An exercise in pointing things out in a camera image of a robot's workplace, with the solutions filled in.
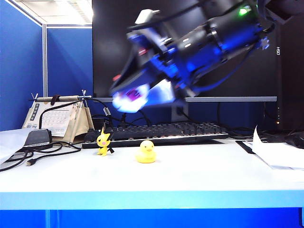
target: green led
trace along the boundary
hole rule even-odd
[[[251,7],[250,6],[245,6],[245,7],[242,7],[240,10],[239,10],[239,15],[240,16],[244,16],[245,14],[247,14],[249,11],[251,11]]]

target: cable connector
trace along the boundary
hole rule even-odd
[[[110,112],[110,110],[109,110],[108,107],[104,107],[104,114],[105,114],[106,116],[111,115],[111,112]]]
[[[31,166],[36,163],[36,159],[30,159],[27,161],[27,166]]]

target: robotic arm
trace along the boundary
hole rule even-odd
[[[129,60],[110,89],[113,105],[121,112],[133,113],[144,106],[172,103],[219,86],[253,50],[269,46],[267,34],[276,21],[285,23],[303,12],[303,1],[286,2],[291,1],[201,0],[157,20],[158,10],[142,10],[127,34],[133,45]],[[165,21],[195,7],[201,7],[207,20],[174,40]],[[264,29],[258,15],[272,25]],[[245,58],[233,72],[214,84],[195,86],[204,74],[245,51]]]

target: rubber duck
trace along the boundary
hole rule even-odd
[[[156,153],[154,151],[154,144],[150,140],[142,141],[139,151],[135,158],[140,163],[152,163],[156,160]]]

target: ceiling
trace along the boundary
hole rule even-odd
[[[92,24],[92,0],[14,0],[42,24]]]

